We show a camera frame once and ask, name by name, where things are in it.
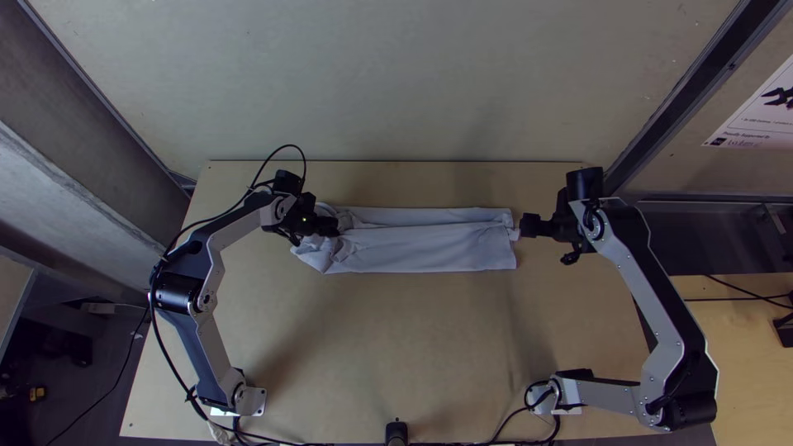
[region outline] paper sign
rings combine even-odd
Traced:
[[[793,149],[793,56],[702,145]]]

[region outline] wire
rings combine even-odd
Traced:
[[[154,266],[154,268],[152,269],[152,273],[151,273],[151,275],[149,277],[149,288],[150,288],[150,293],[149,293],[149,313],[151,315],[151,326],[152,326],[152,330],[154,331],[154,337],[157,339],[157,345],[159,346],[159,349],[162,352],[163,357],[165,358],[165,362],[168,363],[168,367],[171,369],[171,373],[173,373],[173,377],[176,378],[176,381],[179,383],[179,386],[182,388],[182,390],[184,390],[185,401],[190,403],[190,405],[192,406],[193,410],[196,412],[196,415],[198,415],[202,420],[204,420],[204,421],[206,421],[208,423],[212,423],[217,428],[223,429],[226,432],[233,433],[235,435],[237,441],[239,443],[243,444],[244,446],[247,445],[247,443],[241,438],[242,436],[250,437],[252,439],[262,439],[262,440],[268,441],[270,443],[286,444],[287,446],[309,446],[309,445],[312,445],[312,444],[298,444],[298,443],[293,443],[293,442],[289,442],[289,441],[282,440],[282,439],[272,439],[272,438],[269,438],[269,437],[265,437],[263,435],[249,434],[247,432],[243,432],[239,428],[239,426],[240,426],[239,417],[235,417],[232,427],[220,425],[220,424],[218,424],[218,423],[216,423],[216,422],[214,422],[214,421],[209,419],[209,417],[207,416],[207,413],[204,412],[204,410],[198,404],[198,401],[196,401],[196,397],[194,395],[194,392],[196,390],[195,386],[188,387],[188,385],[184,382],[184,380],[182,379],[182,376],[179,374],[178,370],[176,369],[176,366],[173,364],[173,360],[171,359],[170,355],[168,354],[168,350],[165,348],[165,344],[163,342],[163,338],[162,338],[162,336],[160,335],[160,332],[159,332],[159,326],[157,325],[157,314],[156,314],[156,311],[154,310],[154,293],[155,293],[154,290],[156,290],[156,283],[155,282],[157,280],[157,277],[159,276],[159,273],[164,268],[164,265],[169,261],[169,253],[171,252],[171,249],[173,249],[173,247],[176,245],[176,242],[178,241],[179,237],[181,237],[185,232],[187,232],[188,230],[196,227],[197,225],[201,225],[203,223],[208,223],[210,221],[217,220],[217,219],[219,219],[219,218],[221,218],[223,216],[226,216],[226,215],[230,214],[242,202],[245,201],[245,198],[250,196],[250,194],[254,193],[259,187],[269,187],[269,185],[274,182],[274,180],[268,180],[268,181],[264,181],[264,182],[261,182],[261,183],[257,183],[257,181],[259,180],[259,175],[261,175],[261,173],[264,170],[264,167],[267,165],[268,161],[276,153],[278,153],[280,150],[286,149],[288,147],[293,147],[294,149],[297,149],[297,151],[300,152],[300,156],[302,157],[302,161],[303,161],[303,175],[302,175],[301,180],[300,180],[301,181],[301,188],[302,188],[303,184],[305,184],[305,182],[306,182],[306,156],[303,154],[302,149],[300,149],[300,147],[297,147],[296,145],[293,145],[293,144],[287,144],[287,145],[282,145],[281,147],[278,147],[277,149],[275,149],[262,162],[262,165],[259,166],[259,170],[256,172],[256,175],[254,176],[254,179],[250,182],[250,186],[248,186],[248,189],[245,191],[245,193],[243,193],[242,197],[234,205],[232,205],[227,210],[221,212],[220,214],[217,214],[217,215],[209,217],[209,218],[205,218],[203,220],[195,221],[195,222],[191,223],[190,225],[185,226],[182,230],[180,230],[178,232],[178,234],[176,234],[175,237],[173,237],[173,239],[171,240],[171,242],[169,243],[169,245],[166,247],[165,251],[163,252],[162,259]]]
[[[214,220],[216,220],[216,219],[218,219],[218,218],[220,218],[222,216],[225,216],[226,214],[231,213],[237,206],[240,205],[240,203],[242,203],[245,200],[245,198],[248,197],[248,195],[253,193],[259,187],[262,187],[262,186],[269,187],[269,185],[273,183],[273,180],[268,180],[268,181],[265,181],[265,182],[257,183],[257,181],[259,180],[259,175],[261,175],[261,173],[264,170],[264,167],[267,165],[268,161],[276,153],[278,153],[282,149],[286,149],[286,148],[289,148],[289,147],[293,147],[294,149],[297,149],[297,151],[300,152],[300,156],[302,157],[302,161],[303,161],[303,175],[301,177],[301,188],[302,188],[303,184],[305,184],[305,182],[306,182],[306,156],[303,154],[303,151],[300,149],[300,147],[297,147],[296,145],[287,144],[287,145],[282,145],[281,147],[278,147],[277,149],[275,149],[262,162],[262,165],[259,167],[259,170],[256,172],[256,175],[254,176],[254,179],[250,182],[250,186],[248,187],[248,190],[243,194],[243,196],[239,199],[239,201],[237,201],[237,203],[234,204],[234,206],[230,207],[228,210],[226,210],[226,211],[224,211],[224,212],[222,212],[222,213],[220,213],[220,214],[218,214],[216,216],[196,221],[196,222],[186,226],[181,231],[179,231],[179,233],[176,235],[176,237],[173,238],[173,240],[169,244],[168,248],[163,253],[162,260],[159,263],[157,263],[157,265],[154,266],[154,269],[153,269],[153,271],[151,273],[151,276],[150,276],[150,282],[149,282],[150,290],[151,290],[151,292],[149,294],[150,314],[151,314],[151,325],[152,325],[152,328],[153,328],[153,331],[154,331],[154,337],[157,339],[157,345],[159,346],[160,351],[162,352],[163,356],[165,357],[165,362],[168,363],[168,366],[171,369],[171,372],[173,373],[173,376],[176,378],[176,380],[179,383],[179,386],[185,392],[185,401],[189,401],[191,403],[191,406],[195,410],[196,414],[199,417],[201,417],[203,420],[205,420],[205,421],[207,421],[209,423],[213,423],[214,426],[217,426],[219,429],[223,429],[223,430],[225,430],[227,432],[233,433],[234,436],[235,436],[235,439],[237,440],[237,442],[240,443],[242,446],[251,446],[245,441],[244,437],[251,438],[251,439],[261,439],[261,440],[270,442],[271,444],[286,444],[287,446],[321,446],[322,444],[316,444],[316,443],[314,443],[314,444],[312,444],[312,443],[299,444],[299,443],[293,443],[293,442],[289,442],[289,441],[282,440],[282,439],[273,439],[273,438],[270,438],[270,437],[265,437],[263,435],[250,434],[250,433],[244,432],[240,428],[240,417],[239,416],[234,417],[234,420],[232,421],[232,427],[227,427],[227,426],[224,426],[224,425],[220,425],[218,423],[215,423],[214,421],[209,420],[209,418],[207,417],[207,414],[203,411],[201,406],[196,401],[196,397],[193,395],[193,393],[195,391],[195,386],[188,387],[187,384],[185,384],[184,380],[182,379],[182,376],[179,375],[179,372],[176,369],[176,366],[173,364],[173,360],[171,359],[170,355],[168,354],[168,350],[165,348],[165,344],[163,343],[162,336],[160,336],[159,327],[157,325],[157,315],[156,315],[156,311],[154,310],[154,301],[153,301],[154,295],[153,295],[153,293],[154,293],[154,290],[156,289],[154,282],[156,281],[156,278],[159,276],[159,272],[161,271],[162,267],[164,266],[164,263],[168,262],[168,253],[171,251],[173,246],[176,244],[178,238],[181,237],[188,230],[190,230],[193,227],[195,227],[196,225],[200,225],[202,223],[208,223],[210,221],[214,221]],[[541,383],[547,383],[547,382],[536,382],[533,385],[539,385]],[[520,408],[518,410],[513,411],[512,413],[510,413],[504,419],[504,421],[501,422],[501,424],[499,425],[498,429],[496,430],[496,433],[493,435],[493,437],[491,438],[490,441],[488,441],[488,442],[486,442],[484,444],[475,444],[473,446],[492,446],[494,444],[518,444],[520,446],[531,446],[531,445],[539,445],[539,444],[553,444],[553,440],[556,438],[556,435],[558,434],[559,429],[561,427],[561,420],[559,418],[559,415],[554,415],[553,416],[553,421],[554,421],[553,432],[546,439],[538,440],[538,441],[500,441],[500,440],[498,440],[498,435],[501,434],[501,431],[504,429],[506,424],[512,419],[512,417],[514,417],[515,415],[519,414],[520,412],[534,409],[537,405],[539,405],[546,398],[548,398],[548,396],[550,396],[552,394],[553,394],[553,390],[548,390],[544,394],[542,394],[539,397],[539,399],[532,406],[522,407],[522,408]]]
[[[529,386],[529,389],[531,389],[531,387],[533,387],[533,386],[539,386],[539,385],[543,385],[543,384],[548,384],[548,382],[547,381],[535,382],[534,384]],[[488,441],[486,441],[485,443],[472,444],[471,446],[492,446],[493,444],[517,444],[517,445],[520,445],[520,446],[532,446],[532,445],[538,445],[538,444],[553,444],[553,441],[556,439],[556,436],[559,433],[559,429],[562,427],[562,420],[559,418],[559,415],[554,415],[553,416],[553,432],[551,433],[551,435],[549,435],[545,439],[532,440],[532,441],[499,440],[498,436],[501,435],[501,431],[504,430],[504,428],[506,427],[507,423],[509,423],[510,420],[512,420],[512,418],[515,415],[518,415],[520,412],[525,412],[527,410],[533,410],[535,407],[539,406],[543,401],[545,401],[549,396],[553,395],[554,393],[555,393],[555,391],[553,389],[549,389],[549,390],[545,391],[545,393],[540,395],[539,398],[537,398],[537,401],[534,404],[526,405],[526,406],[521,407],[519,409],[513,410],[512,413],[510,413],[501,422],[501,424],[498,426],[498,429],[496,429],[496,432],[493,434],[493,436]]]
[[[110,390],[106,391],[104,395],[100,396],[99,399],[93,402],[93,404],[91,404],[86,410],[83,410],[83,413],[77,415],[77,417],[74,420],[72,420],[72,422],[69,423],[68,426],[66,426],[55,437],[53,437],[50,441],[48,441],[45,444],[45,446],[50,446],[52,443],[55,442],[55,440],[59,439],[63,434],[66,434],[66,432],[68,432],[69,429],[72,429],[72,427],[76,425],[77,422],[80,421],[88,412],[90,412],[94,407],[98,406],[99,403],[104,401],[108,395],[110,395],[111,393],[113,393],[114,390],[116,390],[116,387],[118,387],[118,383],[121,381],[121,377],[124,375],[124,371],[126,370],[126,365],[130,362],[130,356],[132,355],[132,347],[133,345],[135,345],[135,337],[138,335],[138,330],[140,330],[140,326],[143,325],[143,321],[146,319],[146,315],[148,313],[149,313],[148,309],[146,309],[146,311],[143,312],[143,315],[140,317],[140,321],[138,322],[138,325],[135,327],[135,332],[132,333],[132,339],[130,340],[130,347],[126,350],[126,358],[124,358],[124,363],[121,365],[121,370],[118,371],[118,376],[116,377],[116,382],[113,383],[113,387],[111,387]]]
[[[242,202],[245,201],[245,198],[247,198],[250,194],[254,193],[256,191],[256,189],[258,189],[259,187],[262,187],[262,186],[268,186],[269,187],[269,185],[272,184],[274,182],[274,180],[268,180],[268,181],[264,181],[264,182],[261,182],[261,183],[257,183],[257,181],[259,180],[259,175],[262,174],[262,171],[264,171],[264,167],[267,166],[267,163],[270,161],[270,159],[276,153],[280,152],[283,149],[287,149],[287,148],[290,148],[290,147],[292,147],[292,148],[296,149],[298,152],[300,152],[300,157],[301,157],[301,159],[303,161],[303,175],[300,177],[300,187],[301,187],[301,190],[302,190],[303,185],[306,184],[306,167],[307,167],[306,155],[303,153],[303,150],[300,147],[298,147],[298,146],[296,146],[294,144],[282,145],[281,147],[278,147],[277,149],[273,150],[273,152],[262,162],[262,165],[259,166],[259,170],[256,171],[256,175],[254,176],[254,179],[251,180],[250,185],[248,186],[248,190],[246,190],[245,193],[242,194],[242,197],[240,197],[240,199],[237,200],[237,202],[234,203],[234,205],[232,205],[230,208],[226,209],[225,211],[221,212],[220,214],[217,214],[216,216],[211,216],[211,217],[205,218],[203,220],[195,221],[195,222],[191,223],[190,225],[187,225],[184,228],[182,228],[182,230],[180,230],[178,232],[178,234],[176,234],[176,236],[173,237],[171,242],[165,248],[165,253],[163,254],[163,259],[167,258],[168,253],[171,252],[171,249],[173,249],[173,246],[176,245],[176,242],[179,240],[179,237],[181,237],[185,232],[189,231],[190,229],[192,229],[192,228],[194,228],[194,227],[196,227],[198,225],[201,225],[203,223],[209,223],[210,221],[217,220],[217,219],[221,218],[222,216],[226,216],[226,215],[230,214],[234,209],[237,208],[237,206],[239,206]]]
[[[250,186],[253,187],[256,184],[256,181],[259,180],[259,175],[261,175],[262,171],[264,170],[264,166],[267,165],[267,163],[270,161],[270,159],[273,158],[273,156],[275,156],[276,153],[280,152],[281,150],[288,149],[290,147],[293,148],[293,149],[296,149],[298,152],[300,152],[300,157],[303,160],[303,176],[302,176],[302,179],[300,181],[300,187],[302,188],[303,184],[306,183],[306,155],[303,154],[303,149],[301,149],[300,147],[297,147],[294,144],[285,144],[285,145],[282,145],[281,147],[278,147],[277,149],[273,150],[273,152],[270,154],[270,156],[268,156],[264,160],[262,165],[259,166],[259,170],[256,172],[256,176],[254,177],[254,180],[250,182]]]
[[[748,294],[749,296],[752,296],[752,297],[721,297],[721,298],[717,298],[717,299],[684,299],[686,302],[766,301],[766,302],[768,302],[768,303],[770,303],[772,305],[776,305],[776,306],[779,306],[781,308],[786,308],[788,310],[793,310],[793,306],[789,306],[789,305],[785,305],[785,304],[782,304],[782,303],[779,303],[779,302],[772,301],[772,299],[777,299],[779,297],[786,297],[786,296],[789,296],[789,294],[777,294],[775,296],[760,296],[757,293],[750,292],[749,290],[745,290],[745,289],[743,289],[741,287],[733,285],[732,283],[728,283],[728,282],[725,282],[725,281],[723,281],[723,280],[721,280],[719,278],[715,278],[715,277],[713,277],[713,276],[711,276],[709,274],[704,274],[704,276],[707,277],[708,279],[714,281],[714,282],[717,282],[717,283],[720,283],[720,284],[724,285],[725,287],[732,288],[732,289],[734,289],[736,291],[740,291],[740,292],[742,292],[744,294]]]

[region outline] folded white shirt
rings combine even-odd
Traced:
[[[515,269],[518,231],[509,209],[329,206],[338,237],[303,237],[292,253],[324,274],[448,273]]]

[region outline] gray wall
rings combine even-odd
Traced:
[[[181,225],[187,198],[12,0],[0,0],[0,121],[161,244]]]
[[[0,0],[0,184],[0,244],[116,289],[146,287],[188,205],[13,0]]]
[[[194,178],[286,142],[310,159],[608,166],[737,3],[29,1]]]

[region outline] tan tabletop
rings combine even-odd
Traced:
[[[225,210],[258,166],[205,166],[185,221]],[[299,163],[273,163],[263,178],[278,167],[301,171]],[[312,162],[306,190],[339,205],[509,207],[516,220],[523,211],[547,218],[564,174],[579,167]],[[531,382],[569,368],[638,380],[648,354],[613,265],[587,255],[565,267],[558,259],[569,247],[552,240],[521,240],[517,271],[483,273],[323,276],[288,249],[286,240],[255,232],[223,253],[226,276],[215,313],[221,336],[232,364],[268,389],[264,416],[244,420],[249,432],[381,443],[385,424],[400,417],[412,441],[484,441],[520,406]],[[194,382],[175,332],[164,321],[161,330],[185,380]],[[722,397],[724,385],[720,391]],[[150,336],[121,434],[209,439],[183,400]],[[540,439],[549,431],[547,419],[522,414],[502,436]],[[651,432],[628,416],[585,408],[582,416],[563,418],[559,438]]]
[[[793,289],[793,274],[719,276],[771,296]],[[672,278],[685,298],[746,297],[699,277]],[[786,298],[776,299],[790,305]],[[713,432],[719,446],[788,444],[793,419],[793,349],[782,348],[772,320],[790,313],[763,301],[690,302],[719,366]]]

